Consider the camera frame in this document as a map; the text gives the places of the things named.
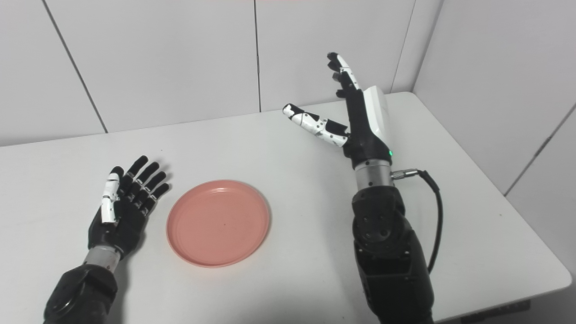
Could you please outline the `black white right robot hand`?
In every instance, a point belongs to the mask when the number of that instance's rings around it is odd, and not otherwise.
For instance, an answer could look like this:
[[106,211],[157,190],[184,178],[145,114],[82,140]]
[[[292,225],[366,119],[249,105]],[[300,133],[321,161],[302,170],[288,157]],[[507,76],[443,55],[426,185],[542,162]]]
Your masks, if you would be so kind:
[[327,57],[333,79],[341,86],[337,97],[345,100],[349,125],[306,112],[294,104],[286,104],[282,113],[305,131],[342,148],[353,168],[368,160],[385,161],[391,166],[391,124],[383,91],[375,85],[363,90],[341,55],[328,53]]

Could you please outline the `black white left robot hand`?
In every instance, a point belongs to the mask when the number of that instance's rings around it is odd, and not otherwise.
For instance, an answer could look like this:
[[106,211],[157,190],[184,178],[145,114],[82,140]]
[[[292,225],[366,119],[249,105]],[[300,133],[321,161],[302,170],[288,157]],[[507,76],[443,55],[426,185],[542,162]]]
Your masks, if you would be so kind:
[[88,229],[88,248],[113,248],[121,259],[140,243],[148,216],[169,189],[167,173],[142,155],[128,170],[115,166],[105,183],[101,203]]

